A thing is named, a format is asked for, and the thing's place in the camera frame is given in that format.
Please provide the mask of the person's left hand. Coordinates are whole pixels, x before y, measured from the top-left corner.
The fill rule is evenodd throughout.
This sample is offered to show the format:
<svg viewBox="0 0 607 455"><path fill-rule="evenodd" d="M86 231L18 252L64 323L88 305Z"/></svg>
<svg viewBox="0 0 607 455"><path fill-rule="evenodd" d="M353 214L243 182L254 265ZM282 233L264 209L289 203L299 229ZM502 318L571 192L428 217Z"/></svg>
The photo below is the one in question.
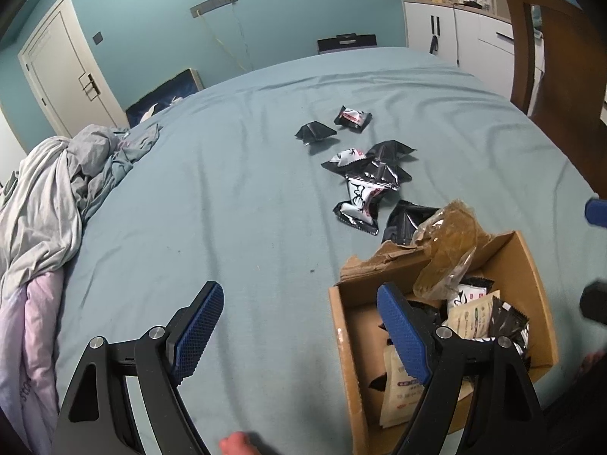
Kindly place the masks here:
<svg viewBox="0 0 607 455"><path fill-rule="evenodd" d="M222 455L260 455L245 432L237 431L219 442Z"/></svg>

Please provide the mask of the person's right hand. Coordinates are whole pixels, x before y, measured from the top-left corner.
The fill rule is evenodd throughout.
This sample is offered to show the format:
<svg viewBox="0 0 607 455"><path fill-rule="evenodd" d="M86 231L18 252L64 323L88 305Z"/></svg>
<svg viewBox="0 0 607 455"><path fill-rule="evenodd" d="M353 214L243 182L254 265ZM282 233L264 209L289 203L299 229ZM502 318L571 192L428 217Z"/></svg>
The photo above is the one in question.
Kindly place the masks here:
<svg viewBox="0 0 607 455"><path fill-rule="evenodd" d="M584 359L582 360L582 363L581 363L577 373L574 376L573 382L577 382L577 381L581 380L581 378L585 374L588 374L588 372L591 371L591 368L593 366L597 365L598 362L601 361L601 359L603 358L604 355L605 355L604 349L600 349L600 350L597 350L595 352L592 352L592 353L589 353L588 355L586 355L584 357Z"/></svg>

